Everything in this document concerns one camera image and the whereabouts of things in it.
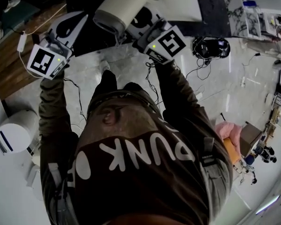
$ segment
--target cable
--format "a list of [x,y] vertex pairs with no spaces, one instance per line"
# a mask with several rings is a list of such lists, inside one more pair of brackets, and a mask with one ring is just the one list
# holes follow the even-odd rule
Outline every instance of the cable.
[[56,13],[54,13],[49,19],[47,19],[44,23],[39,25],[33,32],[31,33],[26,33],[26,35],[31,35],[35,33],[37,30],[39,30],[42,26],[44,26],[47,22],[49,22],[57,13],[59,13],[67,4],[63,5]]
[[82,110],[82,104],[81,104],[81,99],[80,99],[80,87],[76,83],[74,83],[71,79],[69,79],[69,78],[64,78],[64,81],[66,81],[66,82],[70,81],[75,87],[78,88],[78,96],[79,96],[79,104],[80,104],[80,115],[85,119],[85,121],[87,121],[86,117],[84,116],[83,110]]
[[201,68],[206,68],[206,67],[208,66],[208,65],[206,65],[206,66],[204,67],[204,65],[205,65],[205,60],[204,60],[204,59],[203,59],[203,61],[204,61],[203,64],[200,66],[200,65],[198,64],[198,61],[199,61],[200,59],[201,59],[201,58],[198,58],[198,59],[197,59],[197,66],[198,66],[198,67],[197,67],[196,69],[190,71],[190,72],[186,75],[185,79],[187,79],[188,75],[191,74],[192,72],[198,71],[199,69],[201,69]]
[[199,88],[198,88],[197,90],[193,91],[193,92],[197,92],[197,91],[199,91],[199,89],[200,89],[201,87],[204,87],[204,90],[202,91],[202,93],[203,93],[203,92],[205,92],[205,85],[201,85],[201,86],[199,86]]
[[242,63],[242,65],[243,65],[244,67],[249,66],[249,65],[250,65],[251,60],[252,60],[254,57],[258,57],[258,56],[260,56],[260,55],[261,55],[260,53],[256,53],[256,54],[254,54],[254,55],[250,58],[250,60],[249,60],[249,62],[248,62],[248,64],[247,64],[247,65],[245,65],[245,64],[243,64],[243,63]]
[[201,40],[200,40],[200,41],[195,45],[195,47],[193,48],[193,51],[196,52],[196,55],[199,55],[200,58],[203,59],[203,60],[209,60],[209,59],[214,59],[214,58],[220,57],[221,52],[220,52],[220,54],[217,55],[216,57],[210,56],[210,57],[208,57],[208,58],[204,58],[204,57],[201,56],[201,54],[200,54],[199,52],[196,51],[196,47],[199,45],[200,42],[202,42],[203,40],[205,40],[205,38],[206,38],[206,37],[202,37]]
[[12,27],[7,27],[6,30],[7,30],[7,29],[10,29],[10,30],[12,30],[13,32],[18,33],[18,34],[20,34],[20,35],[23,35],[23,34],[24,34],[24,32],[18,32],[18,31],[16,31],[16,30],[14,30]]
[[148,74],[147,74],[147,76],[146,76],[146,80],[147,80],[148,83],[149,83],[150,89],[151,89],[151,90],[156,94],[156,96],[157,96],[157,100],[156,100],[154,103],[156,103],[156,105],[159,106],[159,110],[160,110],[160,103],[161,103],[161,102],[159,102],[159,96],[158,96],[157,89],[156,89],[156,87],[155,87],[155,86],[150,82],[150,80],[149,80],[149,75],[150,75],[150,72],[151,72],[151,68],[155,68],[155,63],[154,63],[154,62],[152,62],[152,63],[146,62],[145,65],[148,67]]
[[79,136],[80,136],[81,133],[83,132],[83,129],[82,129],[80,126],[78,126],[77,124],[71,124],[71,126],[76,126],[76,127],[78,127],[78,128],[81,130],[81,132],[80,132],[80,134],[79,134]]
[[208,75],[207,75],[207,77],[206,78],[200,78],[199,77],[199,74],[198,74],[198,69],[197,69],[197,77],[200,79],[200,80],[202,80],[202,81],[204,81],[205,79],[207,79],[208,77],[209,77],[209,75],[211,74],[211,65],[209,64],[209,67],[210,67],[210,71],[209,71],[209,73],[208,73]]
[[26,68],[26,65],[25,65],[24,61],[22,60],[21,52],[19,52],[19,57],[20,57],[20,60],[21,60],[21,62],[22,62],[22,64],[23,64],[25,70],[26,70],[31,76],[33,76],[33,77],[35,77],[35,78],[43,78],[43,77],[34,76],[30,71],[28,71],[28,69]]

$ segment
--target marble floor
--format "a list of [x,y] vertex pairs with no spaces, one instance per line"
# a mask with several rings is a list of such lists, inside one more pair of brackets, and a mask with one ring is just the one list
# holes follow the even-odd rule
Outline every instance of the marble floor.
[[[197,58],[192,55],[190,48],[193,38],[187,40],[188,48],[176,61],[184,75],[197,68]],[[209,67],[198,71],[201,78],[205,78],[210,72],[207,79],[202,81],[197,77],[196,72],[192,72],[187,77],[188,82],[196,94],[202,93],[199,103],[205,107],[210,119],[216,120],[216,123],[223,121],[220,116],[220,113],[223,113],[227,121],[239,125],[248,121],[263,130],[270,113],[270,106],[265,104],[265,98],[269,92],[274,92],[278,80],[278,72],[272,69],[275,58],[254,57],[249,66],[244,67],[242,63],[247,65],[256,52],[247,48],[241,39],[231,38],[228,41],[231,46],[230,56],[213,60]],[[145,62],[149,61],[148,56],[140,54],[130,44],[121,45],[72,58],[69,62],[70,68],[66,70],[66,77],[80,86],[84,113],[87,111],[95,87],[101,80],[98,67],[101,60],[109,62],[112,72],[117,77],[119,89],[128,82],[135,82],[143,87],[153,100],[156,100],[156,94],[145,80],[148,74],[148,67],[145,66]],[[156,86],[160,101],[162,101],[154,68],[151,69],[149,79]],[[40,102],[39,84],[40,80],[35,81],[8,97],[6,102],[11,111],[16,112],[29,108],[37,112]],[[78,126],[83,129],[85,121],[80,115],[78,90],[70,82],[66,82],[65,95],[67,109],[73,124],[72,129],[80,134]],[[164,105],[161,103],[160,110],[164,109]]]

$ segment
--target wooden floor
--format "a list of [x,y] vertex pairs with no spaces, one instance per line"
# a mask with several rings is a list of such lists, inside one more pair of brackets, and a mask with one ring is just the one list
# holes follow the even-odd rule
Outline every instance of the wooden floor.
[[[40,14],[35,16],[25,26],[18,30],[25,30],[26,33],[33,32],[39,25],[49,19],[57,10],[63,6],[64,3],[55,5],[52,8],[42,11]],[[65,14],[66,8],[63,8],[54,18],[48,23],[42,26],[36,34],[41,34],[47,31],[51,23],[56,17]],[[19,42],[20,34],[12,33],[0,43],[0,99],[4,100],[9,95],[18,91],[22,87],[35,81],[37,78],[32,77],[24,68],[17,46]],[[27,64],[30,52],[33,48],[32,36],[27,37],[24,51],[21,53],[21,57],[25,64]]]

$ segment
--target electronics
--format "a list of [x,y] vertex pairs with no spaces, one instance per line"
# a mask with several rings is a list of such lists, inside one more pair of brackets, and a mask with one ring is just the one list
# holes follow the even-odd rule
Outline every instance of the electronics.
[[226,58],[230,54],[230,44],[223,38],[196,38],[192,43],[192,53],[197,58]]

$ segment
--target sleeve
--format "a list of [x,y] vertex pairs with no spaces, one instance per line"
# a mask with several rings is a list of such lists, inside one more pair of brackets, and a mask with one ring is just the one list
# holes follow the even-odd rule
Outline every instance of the sleeve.
[[166,110],[165,120],[182,133],[195,147],[200,160],[203,160],[204,138],[214,138],[212,155],[216,160],[214,165],[203,165],[208,172],[205,174],[205,184],[210,195],[209,207],[212,220],[221,210],[232,188],[232,163],[228,152],[214,126],[211,124],[204,107],[198,100],[188,81],[180,69],[171,62],[166,65],[157,64],[156,72],[159,79],[161,95]]
[[41,183],[44,203],[54,224],[52,202],[61,181],[67,177],[69,160],[75,153],[78,136],[71,130],[64,94],[64,72],[41,82],[39,132],[41,135]]
[[198,100],[180,69],[172,61],[166,65],[156,64],[161,95],[166,109],[199,108]]
[[41,136],[71,132],[70,116],[64,94],[64,72],[53,80],[41,82],[41,103],[39,105],[39,132]]

